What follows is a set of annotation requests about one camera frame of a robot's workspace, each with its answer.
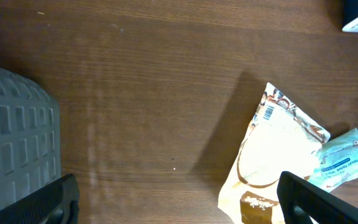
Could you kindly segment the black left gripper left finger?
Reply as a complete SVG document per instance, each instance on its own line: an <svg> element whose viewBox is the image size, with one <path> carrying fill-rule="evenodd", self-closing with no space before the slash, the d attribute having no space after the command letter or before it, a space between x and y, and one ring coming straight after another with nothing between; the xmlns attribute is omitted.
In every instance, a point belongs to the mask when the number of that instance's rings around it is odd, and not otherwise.
<svg viewBox="0 0 358 224"><path fill-rule="evenodd" d="M0 210L0 224L77 224L80 191L74 174L67 174Z"/></svg>

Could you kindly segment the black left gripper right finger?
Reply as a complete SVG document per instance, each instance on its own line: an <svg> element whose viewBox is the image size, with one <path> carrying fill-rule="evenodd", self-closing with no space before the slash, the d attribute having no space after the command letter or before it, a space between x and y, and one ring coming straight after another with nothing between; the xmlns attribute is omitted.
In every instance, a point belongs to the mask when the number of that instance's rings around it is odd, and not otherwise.
<svg viewBox="0 0 358 224"><path fill-rule="evenodd" d="M286 223L355 223L358 208L291 172L280 175L277 196Z"/></svg>

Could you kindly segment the teal wet wipes pack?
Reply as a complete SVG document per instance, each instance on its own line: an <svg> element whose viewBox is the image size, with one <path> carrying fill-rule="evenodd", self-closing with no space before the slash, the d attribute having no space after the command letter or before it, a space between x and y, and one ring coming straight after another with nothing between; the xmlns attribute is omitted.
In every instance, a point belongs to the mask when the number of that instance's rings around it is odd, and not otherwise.
<svg viewBox="0 0 358 224"><path fill-rule="evenodd" d="M316 156L319 167L308 182L331 192L345 182L358 179L358 129L330 140Z"/></svg>

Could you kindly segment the beige seed pouch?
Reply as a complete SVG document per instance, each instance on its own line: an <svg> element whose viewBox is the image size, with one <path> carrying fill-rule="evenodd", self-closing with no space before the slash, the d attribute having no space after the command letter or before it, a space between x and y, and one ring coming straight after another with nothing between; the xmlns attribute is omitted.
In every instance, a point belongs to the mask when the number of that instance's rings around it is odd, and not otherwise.
<svg viewBox="0 0 358 224"><path fill-rule="evenodd" d="M218 197L234 223L284 223L277 196L283 171L308 179L330 133L268 83Z"/></svg>

